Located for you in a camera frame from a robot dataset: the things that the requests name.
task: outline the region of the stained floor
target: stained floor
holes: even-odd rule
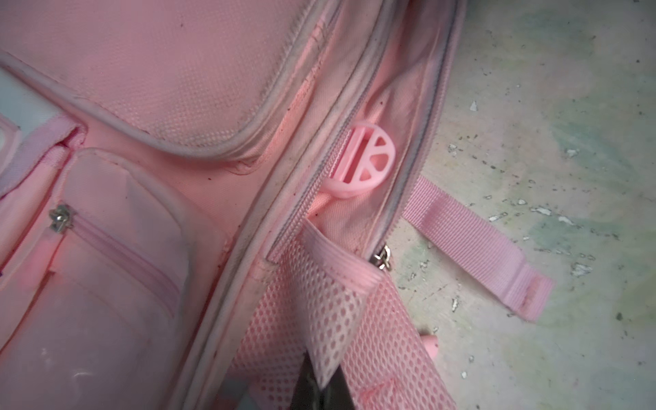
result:
[[[507,214],[492,223],[557,285],[526,323],[394,232],[399,292],[461,410],[656,409],[655,162],[656,2],[470,2],[423,173]]]

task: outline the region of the front pocket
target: front pocket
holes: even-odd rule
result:
[[[169,316],[173,316],[180,298],[180,289],[173,283],[169,275],[158,268],[148,257],[140,255],[119,239],[104,232],[93,221],[76,214],[66,205],[57,206],[51,215],[55,218],[67,218],[70,227],[64,229],[76,235],[112,263],[120,266],[126,274],[157,298]]]
[[[225,247],[140,167],[76,152],[0,277],[0,408],[161,405]]]

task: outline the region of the backpack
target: backpack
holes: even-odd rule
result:
[[[553,286],[420,176],[464,10],[1,2],[0,409],[454,409],[396,222],[526,320]]]

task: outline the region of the zipper pull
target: zipper pull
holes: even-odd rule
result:
[[[375,266],[378,267],[380,270],[390,270],[392,267],[390,266],[390,259],[392,258],[392,250],[390,249],[387,244],[383,245],[382,249],[380,252],[378,252],[377,255],[373,255],[371,257],[370,262],[373,263]]]
[[[50,228],[58,234],[61,234],[66,228],[70,227],[73,223],[73,213],[64,204],[57,206],[55,209],[51,209],[48,212],[52,223]]]

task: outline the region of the pink mesh padding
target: pink mesh padding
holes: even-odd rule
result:
[[[305,351],[320,387],[355,337],[380,270],[329,243],[308,221],[290,244],[233,360],[264,408],[289,406]]]
[[[358,409],[455,409],[390,276],[369,297],[342,368]]]
[[[151,137],[209,150],[249,124],[293,68],[315,3],[3,1],[0,51]]]
[[[358,409],[454,409],[394,284],[307,220],[232,362],[263,409],[288,408],[305,351],[320,387],[341,363]]]

